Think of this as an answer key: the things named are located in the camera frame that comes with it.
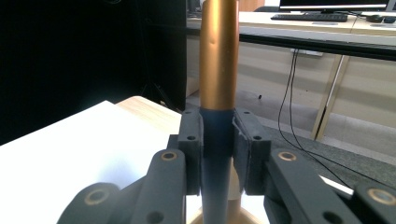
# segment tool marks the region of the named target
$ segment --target black cable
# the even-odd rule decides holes
[[[277,125],[278,125],[278,128],[279,128],[279,132],[280,132],[280,134],[282,135],[282,137],[283,137],[289,144],[291,144],[292,146],[294,146],[294,147],[296,147],[296,148],[302,150],[302,151],[305,152],[307,155],[309,155],[310,157],[312,157],[317,163],[319,163],[320,165],[322,165],[322,166],[323,166],[326,170],[328,170],[332,175],[334,175],[337,179],[339,179],[345,186],[347,186],[347,187],[350,188],[350,186],[349,186],[346,182],[344,182],[338,175],[336,175],[336,174],[335,174],[332,170],[330,170],[326,165],[324,165],[324,164],[323,164],[321,161],[319,161],[317,158],[315,158],[314,156],[312,156],[311,154],[309,154],[309,152],[306,151],[306,150],[301,146],[300,142],[297,140],[296,135],[294,134],[294,130],[293,130],[293,128],[292,128],[292,121],[291,121],[291,102],[292,102],[291,99],[292,99],[292,83],[293,83],[293,80],[294,80],[294,77],[295,77],[295,68],[296,68],[296,64],[297,64],[298,51],[299,51],[298,49],[295,49],[294,52],[293,52],[293,59],[292,59],[292,63],[291,63],[291,69],[290,69],[290,74],[289,74],[288,85],[287,85],[287,87],[286,87],[285,96],[283,97],[282,105],[281,105],[281,107],[280,107],[279,115],[278,115],[278,118],[277,118]],[[293,133],[294,139],[296,140],[296,142],[297,142],[297,144],[299,145],[299,147],[295,146],[292,142],[290,142],[290,141],[283,135],[282,131],[280,130],[280,114],[281,114],[281,112],[282,112],[283,105],[285,104],[286,96],[287,96],[287,94],[288,94],[290,80],[291,80],[291,85],[290,85],[290,105],[289,105],[289,107],[290,107],[290,126],[291,126],[291,131],[292,131],[292,133]]]
[[[318,153],[311,152],[311,151],[307,151],[306,149],[304,149],[304,148],[301,146],[301,144],[300,144],[300,142],[298,141],[297,136],[296,136],[296,134],[295,134],[295,132],[294,132],[293,123],[292,123],[292,113],[291,113],[292,91],[293,91],[293,83],[294,83],[294,78],[295,78],[295,67],[296,67],[296,63],[297,63],[298,51],[299,51],[299,50],[296,49],[296,50],[293,52],[293,58],[292,58],[292,63],[291,63],[291,69],[290,69],[290,74],[289,74],[288,85],[287,85],[287,87],[286,87],[285,95],[284,95],[284,97],[283,97],[282,105],[281,105],[281,107],[280,107],[279,114],[278,114],[278,118],[277,118],[278,129],[279,129],[279,132],[280,132],[280,134],[282,135],[283,139],[285,139],[285,141],[288,142],[288,143],[289,143],[290,145],[292,145],[293,147],[295,147],[295,148],[297,148],[297,149],[299,149],[299,150],[304,151],[307,155],[309,155],[309,156],[312,157],[315,161],[317,161],[319,164],[321,164],[324,168],[326,168],[331,174],[333,174],[337,179],[339,179],[344,185],[346,185],[346,186],[349,187],[349,188],[350,188],[350,186],[349,186],[347,183],[345,183],[342,179],[340,179],[340,177],[339,177],[338,175],[336,175],[333,171],[331,171],[326,165],[324,165],[321,161],[319,161],[319,160],[318,160],[317,158],[315,158],[313,155],[318,156],[318,157],[320,157],[320,158],[322,158],[322,159],[324,159],[324,160],[326,160],[326,161],[335,163],[335,164],[337,164],[337,165],[339,165],[339,166],[341,166],[341,167],[343,167],[343,168],[345,168],[345,169],[348,169],[348,170],[351,171],[351,172],[354,172],[355,174],[358,174],[358,175],[364,176],[364,177],[366,177],[366,178],[368,178],[368,179],[370,179],[370,180],[373,180],[374,182],[377,182],[377,183],[379,183],[379,184],[388,186],[388,185],[386,185],[386,184],[384,184],[384,183],[382,183],[382,182],[380,182],[380,181],[378,181],[378,180],[376,180],[376,179],[371,178],[371,177],[368,176],[368,175],[364,175],[364,174],[362,174],[362,173],[360,173],[360,172],[358,172],[358,171],[355,171],[355,170],[353,170],[353,169],[351,169],[351,168],[349,168],[349,167],[346,167],[345,165],[343,165],[343,164],[341,164],[341,163],[339,163],[339,162],[337,162],[337,161],[333,161],[333,160],[331,160],[331,159],[329,159],[329,158],[326,158],[326,157],[324,157],[324,156],[322,156],[322,155],[319,155]],[[283,133],[282,133],[282,131],[281,131],[281,129],[280,129],[280,114],[281,114],[283,105],[285,104],[286,96],[287,96],[288,90],[289,90],[289,84],[290,84],[290,105],[289,105],[289,112],[290,112],[290,127],[291,127],[291,132],[292,132],[292,134],[293,134],[293,137],[294,137],[295,141],[296,141],[297,144],[298,144],[298,147],[295,146],[291,141],[289,141],[289,140],[283,135]]]

